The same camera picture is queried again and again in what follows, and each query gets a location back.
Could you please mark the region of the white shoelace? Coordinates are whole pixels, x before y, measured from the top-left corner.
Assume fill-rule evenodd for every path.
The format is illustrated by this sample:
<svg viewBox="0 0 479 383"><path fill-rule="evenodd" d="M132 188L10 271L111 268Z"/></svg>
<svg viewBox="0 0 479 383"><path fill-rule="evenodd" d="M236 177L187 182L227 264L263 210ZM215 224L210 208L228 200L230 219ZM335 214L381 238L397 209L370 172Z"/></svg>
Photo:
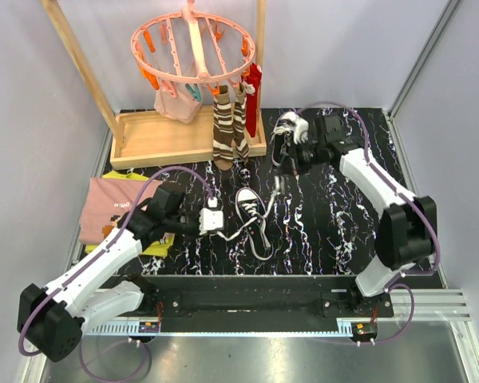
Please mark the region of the white shoelace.
<svg viewBox="0 0 479 383"><path fill-rule="evenodd" d="M255 233L255 223L259 226L259 234L262 238L263 244L267 243L267 236L265 229L267 226L267 217L275 204L275 198L284 193L284 181L281 176L275 176L275 185L270 194L268 204L265 205L260 199L260 196L250 188L241 188L237 193L236 199L236 213L241 216L244 211L247 214L247 220L239 227L239 229L232 235L225 235L221 230L216 231L216 235L224 241L229 242L237 238L244 230L249 235Z"/></svg>

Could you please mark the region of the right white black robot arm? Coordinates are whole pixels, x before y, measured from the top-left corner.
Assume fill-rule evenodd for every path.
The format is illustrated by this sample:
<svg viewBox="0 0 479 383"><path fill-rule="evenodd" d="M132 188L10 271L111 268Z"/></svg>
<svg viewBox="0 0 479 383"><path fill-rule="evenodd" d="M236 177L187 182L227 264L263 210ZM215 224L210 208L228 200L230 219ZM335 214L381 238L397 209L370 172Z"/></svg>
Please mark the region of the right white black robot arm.
<svg viewBox="0 0 479 383"><path fill-rule="evenodd" d="M375 256L346 296L353 315L368 314L375 306L374 297L437 254L436 203L429 196L416 196L391 177L359 138L345 133L336 115L320 116L310 124L297 113L286 112L273 134L274 161L284 173L296 176L314 165L329 164L353 182L378 213Z"/></svg>

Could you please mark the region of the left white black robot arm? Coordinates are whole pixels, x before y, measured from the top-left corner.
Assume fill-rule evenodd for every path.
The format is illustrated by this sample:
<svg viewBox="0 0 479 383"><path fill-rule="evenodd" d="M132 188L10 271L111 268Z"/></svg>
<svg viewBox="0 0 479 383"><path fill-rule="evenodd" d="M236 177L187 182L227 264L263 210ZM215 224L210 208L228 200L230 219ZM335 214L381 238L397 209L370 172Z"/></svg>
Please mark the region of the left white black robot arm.
<svg viewBox="0 0 479 383"><path fill-rule="evenodd" d="M182 207L178 184L161 184L152 197L134 203L117 227L76 266L44 287L30 284L19 298L18 348L24 342L51 361L60 361L89 330L124 313L150 315L157 310L157 288L140 275L128 275L106 292L99 288L121 267L165 234L200 233L201 214Z"/></svg>

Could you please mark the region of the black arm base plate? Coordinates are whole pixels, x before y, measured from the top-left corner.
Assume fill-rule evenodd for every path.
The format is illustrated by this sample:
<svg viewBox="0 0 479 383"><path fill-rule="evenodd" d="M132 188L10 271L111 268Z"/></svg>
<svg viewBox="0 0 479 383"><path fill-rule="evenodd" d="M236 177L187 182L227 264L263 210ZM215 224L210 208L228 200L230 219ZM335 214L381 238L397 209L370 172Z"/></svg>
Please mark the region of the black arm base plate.
<svg viewBox="0 0 479 383"><path fill-rule="evenodd" d="M388 294L363 298L350 276L144 276L163 334L344 334L339 320L392 318Z"/></svg>

